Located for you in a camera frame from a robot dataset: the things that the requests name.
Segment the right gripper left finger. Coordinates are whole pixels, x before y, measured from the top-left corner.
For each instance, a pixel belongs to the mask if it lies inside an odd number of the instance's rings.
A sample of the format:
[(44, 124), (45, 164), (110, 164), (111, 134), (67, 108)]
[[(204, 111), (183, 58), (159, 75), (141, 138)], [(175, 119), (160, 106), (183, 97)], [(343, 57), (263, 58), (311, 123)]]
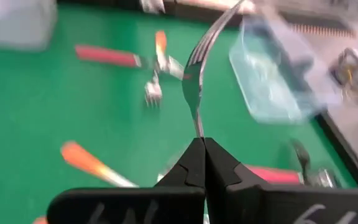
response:
[(77, 188), (57, 195), (48, 224), (203, 224), (205, 145), (194, 138), (153, 187)]

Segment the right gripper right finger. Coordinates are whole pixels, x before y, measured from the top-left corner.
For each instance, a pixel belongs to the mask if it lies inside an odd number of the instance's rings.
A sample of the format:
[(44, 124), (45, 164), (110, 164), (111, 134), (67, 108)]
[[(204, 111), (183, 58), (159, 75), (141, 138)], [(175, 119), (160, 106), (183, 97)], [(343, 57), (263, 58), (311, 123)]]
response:
[(211, 224), (358, 224), (358, 189), (270, 184), (205, 138)]

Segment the green table mat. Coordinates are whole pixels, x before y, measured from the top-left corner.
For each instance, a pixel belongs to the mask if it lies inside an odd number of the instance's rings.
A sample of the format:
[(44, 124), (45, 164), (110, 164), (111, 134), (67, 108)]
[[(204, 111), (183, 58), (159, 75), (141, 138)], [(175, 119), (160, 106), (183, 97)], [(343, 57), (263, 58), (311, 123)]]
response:
[(0, 224), (32, 224), (60, 192), (106, 186), (63, 160), (64, 142), (76, 141), (142, 187), (180, 157), (195, 136), (180, 82), (162, 77), (162, 102), (148, 107), (150, 72), (82, 61), (74, 51), (85, 44), (152, 55), (158, 30), (169, 54), (186, 63), (208, 26), (60, 4), (46, 51), (0, 50)]

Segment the clear plastic container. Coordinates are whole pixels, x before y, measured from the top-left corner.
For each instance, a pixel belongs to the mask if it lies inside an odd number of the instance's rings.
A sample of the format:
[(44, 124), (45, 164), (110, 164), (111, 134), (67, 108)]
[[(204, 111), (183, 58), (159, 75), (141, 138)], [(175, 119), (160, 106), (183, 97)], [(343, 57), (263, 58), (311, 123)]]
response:
[(278, 19), (243, 17), (229, 60), (251, 116), (261, 123), (302, 123), (344, 102), (327, 64)]

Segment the white frosted plastic container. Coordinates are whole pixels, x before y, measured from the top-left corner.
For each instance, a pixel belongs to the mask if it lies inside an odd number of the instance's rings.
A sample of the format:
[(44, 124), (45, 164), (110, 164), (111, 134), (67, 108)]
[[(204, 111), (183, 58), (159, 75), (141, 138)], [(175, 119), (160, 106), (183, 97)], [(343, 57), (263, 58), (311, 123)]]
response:
[(45, 50), (57, 18), (57, 0), (0, 0), (0, 49)]

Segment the pink handled fork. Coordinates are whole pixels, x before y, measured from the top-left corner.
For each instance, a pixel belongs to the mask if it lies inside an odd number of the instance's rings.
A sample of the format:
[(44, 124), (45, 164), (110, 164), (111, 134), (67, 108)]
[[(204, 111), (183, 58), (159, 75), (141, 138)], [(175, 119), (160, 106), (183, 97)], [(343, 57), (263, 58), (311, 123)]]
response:
[(146, 70), (169, 73), (179, 80), (183, 79), (183, 66), (169, 55), (156, 53), (154, 57), (143, 57), (132, 52), (105, 49), (88, 45), (76, 45), (75, 52), (78, 58), (101, 63), (110, 63), (124, 67), (137, 67)]
[(273, 184), (302, 184), (310, 186), (341, 188), (340, 181), (331, 170), (318, 169), (306, 171), (306, 174), (296, 170), (276, 169), (245, 165), (254, 174)]

